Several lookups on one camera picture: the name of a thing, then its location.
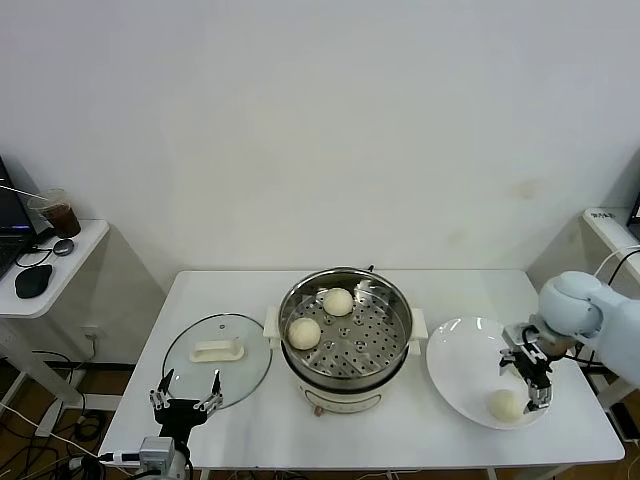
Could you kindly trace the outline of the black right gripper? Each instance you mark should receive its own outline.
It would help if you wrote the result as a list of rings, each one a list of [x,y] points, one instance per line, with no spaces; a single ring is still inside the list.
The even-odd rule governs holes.
[[[533,413],[548,408],[553,398],[551,372],[547,356],[536,344],[523,344],[500,351],[499,375],[509,373],[526,381],[528,400],[524,413]]]

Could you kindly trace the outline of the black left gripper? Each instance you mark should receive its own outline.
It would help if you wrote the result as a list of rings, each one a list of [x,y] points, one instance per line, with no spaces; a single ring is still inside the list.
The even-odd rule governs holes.
[[[220,370],[214,370],[210,393],[199,402],[187,399],[169,399],[169,386],[174,370],[162,377],[156,389],[149,392],[154,408],[154,419],[160,425],[160,437],[170,437],[174,441],[188,441],[191,431],[203,425],[208,417],[223,403]]]

